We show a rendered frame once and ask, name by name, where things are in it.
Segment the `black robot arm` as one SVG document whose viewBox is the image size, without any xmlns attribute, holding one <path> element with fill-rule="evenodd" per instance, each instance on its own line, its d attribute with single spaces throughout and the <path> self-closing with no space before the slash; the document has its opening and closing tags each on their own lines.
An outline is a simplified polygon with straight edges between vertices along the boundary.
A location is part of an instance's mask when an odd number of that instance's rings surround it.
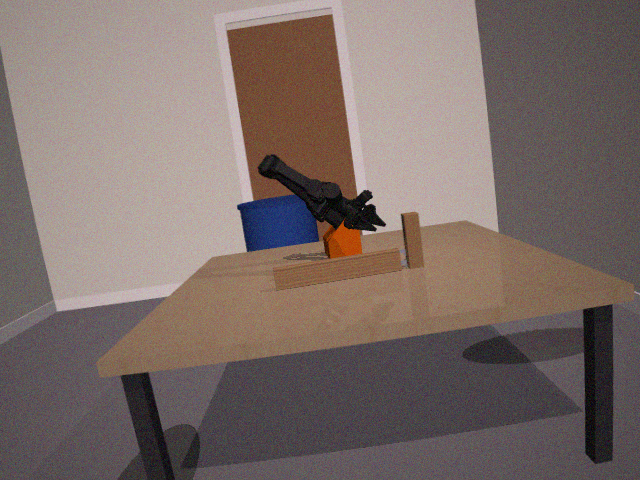
<svg viewBox="0 0 640 480">
<path fill-rule="evenodd" d="M 341 203 L 347 199 L 342 196 L 338 184 L 309 179 L 286 165 L 276 154 L 266 154 L 257 168 L 262 176 L 278 180 L 301 198 L 306 203 L 307 209 L 319 222 L 325 220 L 337 230 L 346 218 L 345 216 L 341 217 L 338 213 Z M 359 211 L 360 206 L 363 205 L 365 208 L 366 203 L 372 198 L 372 192 L 364 190 L 353 201 L 349 200 L 349 204 Z"/>
</svg>

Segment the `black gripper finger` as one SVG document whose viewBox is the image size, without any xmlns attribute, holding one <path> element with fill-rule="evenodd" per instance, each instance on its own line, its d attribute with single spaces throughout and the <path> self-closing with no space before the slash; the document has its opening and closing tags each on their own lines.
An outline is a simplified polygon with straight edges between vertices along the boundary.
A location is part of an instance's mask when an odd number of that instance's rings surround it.
<svg viewBox="0 0 640 480">
<path fill-rule="evenodd" d="M 369 223 L 367 220 L 364 219 L 364 216 L 362 213 L 358 214 L 352 226 L 352 229 L 374 231 L 374 232 L 377 230 L 375 226 L 373 226 L 371 223 Z"/>
<path fill-rule="evenodd" d="M 376 208 L 373 208 L 367 221 L 373 225 L 386 226 L 386 223 L 377 215 Z"/>
</svg>

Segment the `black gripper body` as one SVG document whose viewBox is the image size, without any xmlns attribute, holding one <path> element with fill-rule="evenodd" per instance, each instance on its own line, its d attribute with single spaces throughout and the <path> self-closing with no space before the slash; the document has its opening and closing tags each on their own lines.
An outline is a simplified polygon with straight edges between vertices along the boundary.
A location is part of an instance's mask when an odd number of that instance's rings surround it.
<svg viewBox="0 0 640 480">
<path fill-rule="evenodd" d="M 363 205 L 360 206 L 359 211 L 357 209 L 354 209 L 351 204 L 349 204 L 349 199 L 345 199 L 338 210 L 338 213 L 340 213 L 340 216 L 345 216 L 345 220 L 344 220 L 344 227 L 346 227 L 347 229 L 351 229 L 352 225 L 354 224 L 357 216 L 359 213 L 362 213 L 364 216 L 364 219 L 367 220 L 372 209 L 375 208 L 376 206 L 373 204 L 369 204 L 366 205 L 365 208 L 363 208 Z M 362 210 L 363 209 L 363 210 Z M 352 224 L 352 225 L 351 225 Z"/>
</svg>

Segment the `dark brown wooden post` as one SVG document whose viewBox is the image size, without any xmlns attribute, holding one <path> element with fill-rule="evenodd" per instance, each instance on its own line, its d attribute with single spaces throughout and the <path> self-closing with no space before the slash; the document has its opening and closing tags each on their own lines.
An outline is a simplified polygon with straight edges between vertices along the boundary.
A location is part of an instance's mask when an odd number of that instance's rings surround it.
<svg viewBox="0 0 640 480">
<path fill-rule="evenodd" d="M 401 218 L 407 266 L 410 269 L 424 267 L 418 213 L 402 213 Z"/>
</svg>

